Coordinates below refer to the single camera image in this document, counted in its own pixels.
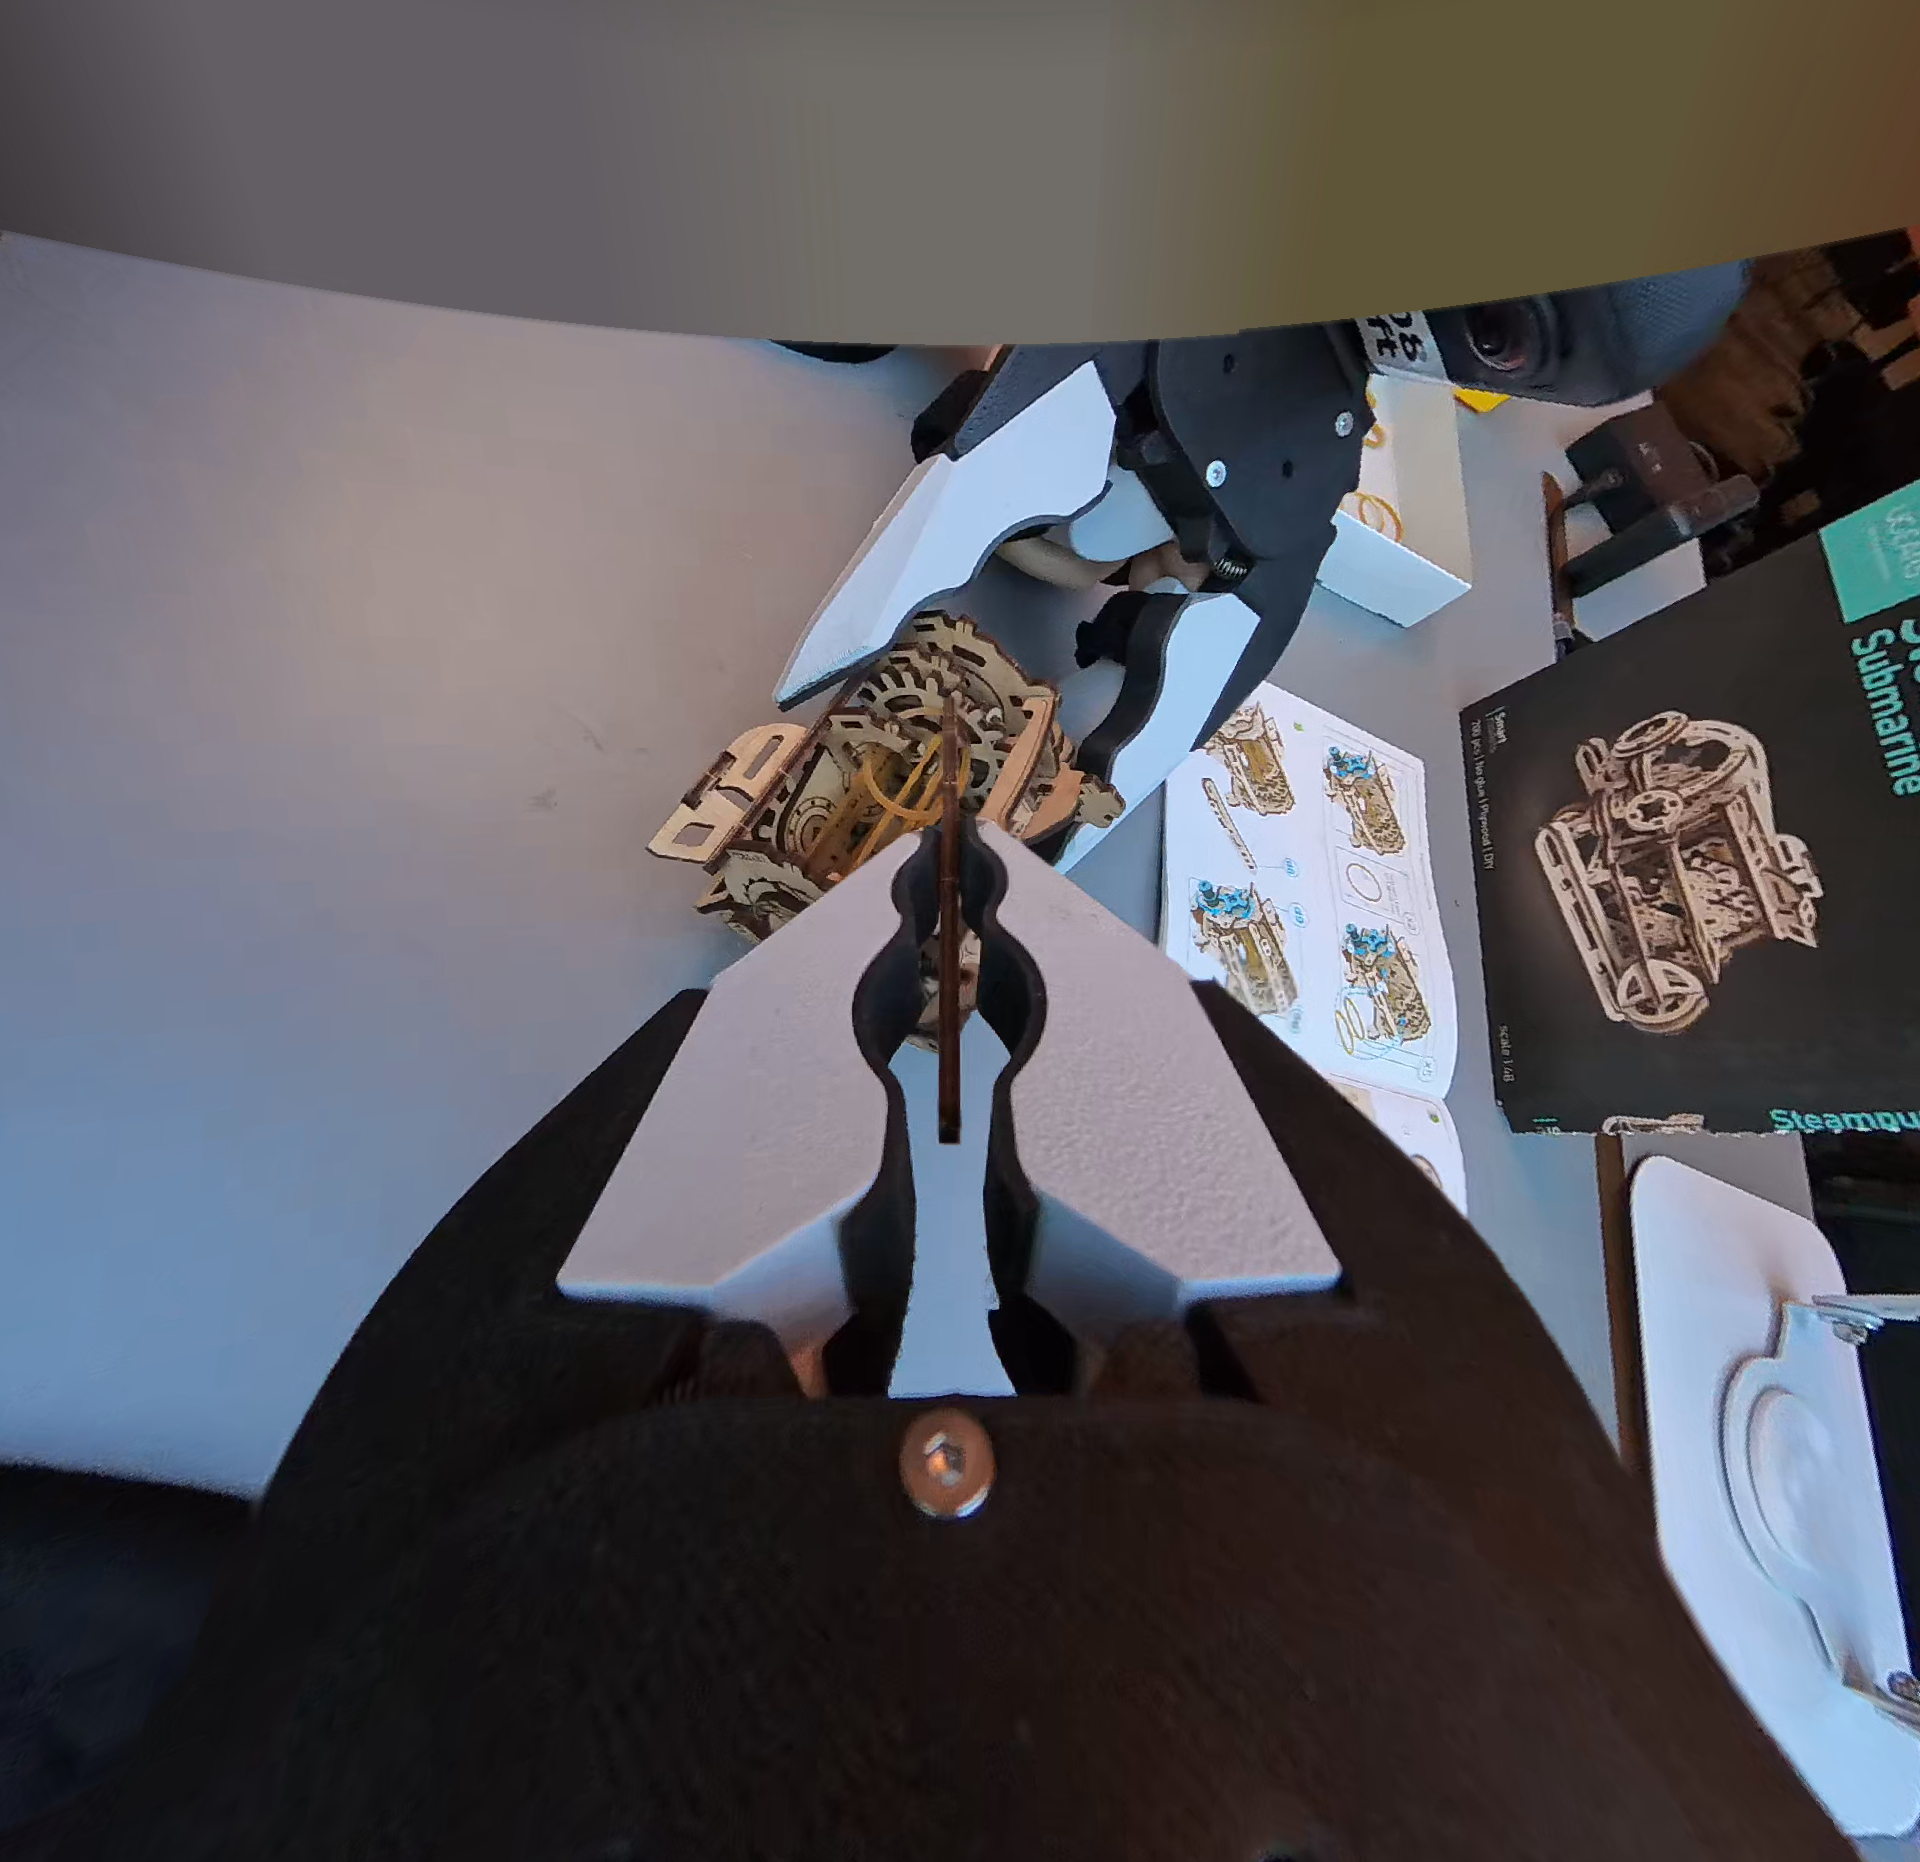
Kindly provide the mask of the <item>assembly instruction booklet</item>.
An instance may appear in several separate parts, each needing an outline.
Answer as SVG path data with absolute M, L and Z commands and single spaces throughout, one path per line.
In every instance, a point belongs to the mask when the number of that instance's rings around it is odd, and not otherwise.
M 1164 788 L 1158 946 L 1469 1208 L 1421 764 L 1265 683 Z

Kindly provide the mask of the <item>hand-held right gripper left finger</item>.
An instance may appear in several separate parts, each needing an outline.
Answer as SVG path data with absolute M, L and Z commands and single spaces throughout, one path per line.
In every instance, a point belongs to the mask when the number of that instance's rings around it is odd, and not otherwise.
M 916 1248 L 891 1061 L 924 1008 L 939 829 L 905 838 L 727 966 L 556 1277 L 816 1346 L 828 1394 L 884 1395 Z

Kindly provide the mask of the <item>black box-shaped device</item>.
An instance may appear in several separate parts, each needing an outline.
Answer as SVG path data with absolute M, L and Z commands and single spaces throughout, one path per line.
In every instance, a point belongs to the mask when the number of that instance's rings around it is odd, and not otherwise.
M 1541 473 L 1557 659 L 1588 649 L 1574 603 L 1754 511 L 1759 485 L 1723 472 L 1658 398 L 1619 410 L 1565 446 L 1573 485 Z

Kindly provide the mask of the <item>black model kit box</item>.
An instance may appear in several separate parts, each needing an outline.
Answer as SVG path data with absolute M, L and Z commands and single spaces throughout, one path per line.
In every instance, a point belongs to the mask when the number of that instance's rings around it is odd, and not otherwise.
M 1916 1131 L 1916 496 L 1459 714 L 1509 1128 Z

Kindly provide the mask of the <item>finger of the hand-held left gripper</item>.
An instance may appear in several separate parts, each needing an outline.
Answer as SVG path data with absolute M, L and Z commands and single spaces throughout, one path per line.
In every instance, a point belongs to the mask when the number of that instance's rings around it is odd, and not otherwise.
M 1062 716 L 1072 759 L 1130 816 L 1204 736 L 1256 612 L 1237 593 L 1103 591 L 1072 631 Z
M 969 584 L 1015 532 L 1092 506 L 1114 431 L 1106 397 L 1042 397 L 973 450 L 924 459 L 804 623 L 773 704 L 795 707 L 886 650 L 924 602 Z

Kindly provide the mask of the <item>thin wooden model part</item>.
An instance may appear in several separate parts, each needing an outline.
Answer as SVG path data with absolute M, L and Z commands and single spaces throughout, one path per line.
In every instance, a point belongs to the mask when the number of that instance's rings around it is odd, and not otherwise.
M 961 1140 L 961 735 L 952 692 L 939 723 L 939 864 L 937 864 L 937 1136 Z

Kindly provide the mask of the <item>wooden mechanical model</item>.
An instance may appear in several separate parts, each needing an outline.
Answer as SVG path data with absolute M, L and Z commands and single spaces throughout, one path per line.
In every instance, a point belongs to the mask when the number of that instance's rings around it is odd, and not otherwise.
M 740 733 L 648 852 L 702 870 L 696 910 L 760 942 L 939 822 L 948 735 L 958 808 L 1016 840 L 1067 822 L 1103 829 L 1123 814 L 1123 796 L 1077 764 L 1056 689 L 969 618 L 926 610 L 816 721 Z

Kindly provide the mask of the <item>person's left hand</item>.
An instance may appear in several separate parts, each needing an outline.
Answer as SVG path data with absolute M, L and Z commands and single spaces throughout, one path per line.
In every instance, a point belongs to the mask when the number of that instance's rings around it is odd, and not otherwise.
M 1204 561 L 1183 555 L 1146 494 L 1120 487 L 1067 522 L 1003 540 L 994 558 L 1035 582 L 1067 591 L 1190 593 L 1209 577 Z

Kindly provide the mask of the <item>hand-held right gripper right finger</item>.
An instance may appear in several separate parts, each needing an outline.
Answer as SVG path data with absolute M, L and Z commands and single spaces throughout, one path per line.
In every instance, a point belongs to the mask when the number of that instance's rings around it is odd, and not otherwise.
M 1334 1290 L 1194 979 L 994 822 L 959 825 L 959 901 L 1006 1048 L 982 1217 L 1013 1391 L 1072 1394 L 1088 1352 L 1198 1303 Z

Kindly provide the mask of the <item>white cardboard tray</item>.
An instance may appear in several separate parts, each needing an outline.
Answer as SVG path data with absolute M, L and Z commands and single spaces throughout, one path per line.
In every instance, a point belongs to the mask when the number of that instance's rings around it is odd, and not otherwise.
M 1473 584 L 1459 425 L 1448 387 L 1373 377 L 1357 475 L 1334 516 L 1316 589 L 1398 629 L 1427 621 Z

